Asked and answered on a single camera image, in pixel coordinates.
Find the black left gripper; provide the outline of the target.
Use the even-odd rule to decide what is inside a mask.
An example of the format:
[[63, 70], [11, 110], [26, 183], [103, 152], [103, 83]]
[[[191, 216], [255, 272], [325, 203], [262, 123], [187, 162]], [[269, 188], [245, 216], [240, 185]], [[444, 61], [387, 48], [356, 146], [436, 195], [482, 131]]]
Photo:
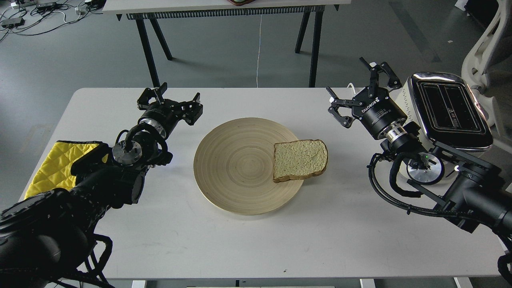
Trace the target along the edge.
[[158, 88], [144, 89], [137, 99], [137, 108], [144, 111], [138, 122], [153, 126], [163, 138], [170, 136], [178, 121], [184, 120], [189, 126], [193, 126], [203, 113], [199, 92], [190, 101], [176, 102], [163, 98], [162, 95], [167, 89], [168, 84], [164, 82]]

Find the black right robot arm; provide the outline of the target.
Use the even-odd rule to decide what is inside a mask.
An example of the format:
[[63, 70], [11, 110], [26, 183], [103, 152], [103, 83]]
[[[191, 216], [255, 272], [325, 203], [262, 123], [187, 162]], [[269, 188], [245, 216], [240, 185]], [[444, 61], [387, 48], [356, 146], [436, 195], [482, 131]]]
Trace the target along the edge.
[[374, 191], [408, 214], [444, 218], [469, 233], [490, 228], [505, 246], [498, 272], [511, 283], [511, 193], [501, 169], [478, 157], [493, 137], [466, 82], [417, 72], [402, 83], [387, 62], [360, 61], [369, 84], [348, 100], [327, 87], [328, 111], [345, 128], [359, 121], [381, 141], [367, 165]]

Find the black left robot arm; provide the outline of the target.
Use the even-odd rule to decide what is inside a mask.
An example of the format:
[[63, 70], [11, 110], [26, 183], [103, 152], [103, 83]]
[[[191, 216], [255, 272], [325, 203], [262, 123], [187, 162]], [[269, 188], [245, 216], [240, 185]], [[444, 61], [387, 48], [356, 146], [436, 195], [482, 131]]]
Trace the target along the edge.
[[110, 208], [136, 204], [148, 170], [172, 160], [166, 139], [181, 120], [194, 125], [203, 113], [200, 93], [190, 101], [163, 98], [167, 84], [146, 88], [136, 126], [113, 147], [101, 143], [71, 166], [73, 188], [53, 188], [1, 213], [2, 288], [70, 288], [63, 279], [109, 288], [103, 270], [113, 249], [95, 233]]

